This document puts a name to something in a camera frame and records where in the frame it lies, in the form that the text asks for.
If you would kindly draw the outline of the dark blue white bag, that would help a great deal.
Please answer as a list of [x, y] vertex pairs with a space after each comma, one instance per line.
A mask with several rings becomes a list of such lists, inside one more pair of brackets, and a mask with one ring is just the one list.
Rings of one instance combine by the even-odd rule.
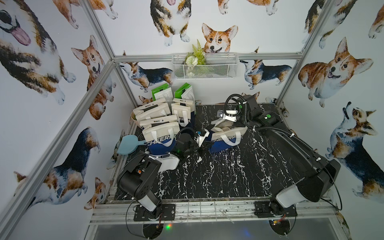
[[172, 114], [178, 117], [178, 123], [180, 129], [183, 128], [195, 128], [196, 116], [195, 116], [195, 102], [192, 100], [173, 99], [171, 104]]

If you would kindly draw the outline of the green white takeout bag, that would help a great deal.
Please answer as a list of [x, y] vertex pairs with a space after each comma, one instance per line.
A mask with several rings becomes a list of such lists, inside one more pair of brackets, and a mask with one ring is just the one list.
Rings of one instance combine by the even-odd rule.
[[168, 84], [163, 84], [151, 91], [153, 101], [164, 98], [166, 102], [171, 103], [173, 101], [172, 88]]

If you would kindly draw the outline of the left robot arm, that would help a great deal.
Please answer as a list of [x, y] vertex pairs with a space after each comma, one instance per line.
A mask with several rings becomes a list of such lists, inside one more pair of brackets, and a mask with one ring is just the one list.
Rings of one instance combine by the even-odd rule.
[[151, 188], [158, 173], [175, 170], [181, 159], [198, 152], [209, 134], [208, 130], [199, 135], [192, 128], [184, 128], [176, 135], [174, 152], [157, 156], [142, 151], [135, 153], [118, 176], [118, 188], [156, 218], [161, 213], [162, 201]]

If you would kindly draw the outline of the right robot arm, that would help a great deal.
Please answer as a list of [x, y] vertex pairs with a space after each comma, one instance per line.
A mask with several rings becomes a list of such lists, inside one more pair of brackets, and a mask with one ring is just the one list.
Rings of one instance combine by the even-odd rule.
[[336, 160], [328, 161], [316, 153], [295, 133], [280, 128], [279, 115], [272, 111], [264, 112], [255, 97], [230, 95], [224, 103], [223, 118], [271, 139], [293, 160], [295, 168], [302, 172], [298, 182], [271, 198], [269, 208], [272, 214], [282, 215], [289, 207], [303, 201], [316, 203], [336, 185], [341, 165]]

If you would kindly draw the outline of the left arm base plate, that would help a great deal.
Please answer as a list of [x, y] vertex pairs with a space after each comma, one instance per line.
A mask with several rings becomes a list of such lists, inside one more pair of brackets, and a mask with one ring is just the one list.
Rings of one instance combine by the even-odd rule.
[[175, 213], [175, 204], [160, 204], [152, 212], [142, 206], [139, 206], [135, 209], [134, 222], [147, 222], [157, 220], [173, 221], [175, 219]]

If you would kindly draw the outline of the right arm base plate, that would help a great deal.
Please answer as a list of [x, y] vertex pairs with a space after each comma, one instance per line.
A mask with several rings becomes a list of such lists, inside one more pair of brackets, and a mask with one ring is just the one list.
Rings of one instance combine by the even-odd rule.
[[294, 206], [284, 208], [274, 201], [256, 201], [254, 206], [254, 215], [258, 218], [296, 217], [298, 215]]

